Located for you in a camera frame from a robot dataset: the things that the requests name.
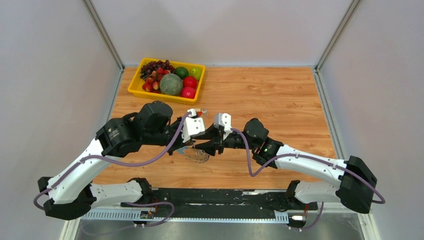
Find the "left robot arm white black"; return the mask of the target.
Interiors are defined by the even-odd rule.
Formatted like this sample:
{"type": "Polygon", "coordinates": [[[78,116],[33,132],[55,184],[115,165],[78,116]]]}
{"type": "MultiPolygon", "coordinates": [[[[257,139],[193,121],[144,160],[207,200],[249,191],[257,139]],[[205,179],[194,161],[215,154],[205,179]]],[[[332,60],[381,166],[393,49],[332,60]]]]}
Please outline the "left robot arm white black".
{"type": "Polygon", "coordinates": [[[162,146],[160,156],[172,154],[205,130],[195,109],[176,121],[171,120],[172,115],[168,104],[154,101],[139,112],[110,119],[65,170],[38,180],[39,195],[48,199],[43,204],[37,199],[33,203],[46,216],[61,220],[74,220],[92,209],[114,204],[150,206],[153,191],[144,178],[121,184],[94,184],[93,179],[110,165],[123,166],[122,158],[138,152],[142,146],[162,146]]]}

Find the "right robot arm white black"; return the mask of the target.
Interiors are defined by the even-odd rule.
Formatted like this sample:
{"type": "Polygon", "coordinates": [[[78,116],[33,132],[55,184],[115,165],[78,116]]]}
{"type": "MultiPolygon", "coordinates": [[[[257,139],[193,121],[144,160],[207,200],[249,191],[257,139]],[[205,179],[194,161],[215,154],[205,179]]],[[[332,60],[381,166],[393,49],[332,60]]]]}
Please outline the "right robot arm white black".
{"type": "Polygon", "coordinates": [[[242,131],[231,127],[230,121],[224,118],[191,137],[202,140],[194,147],[210,156],[222,154],[225,148],[244,149],[251,177],[271,167],[317,178],[317,182],[290,182],[285,201],[292,209],[303,204],[328,202],[368,214],[373,203],[385,204],[385,198],[376,189],[377,178],[361,158],[350,156],[344,160],[315,155],[274,140],[268,134],[269,130],[257,118],[249,120],[242,131]]]}

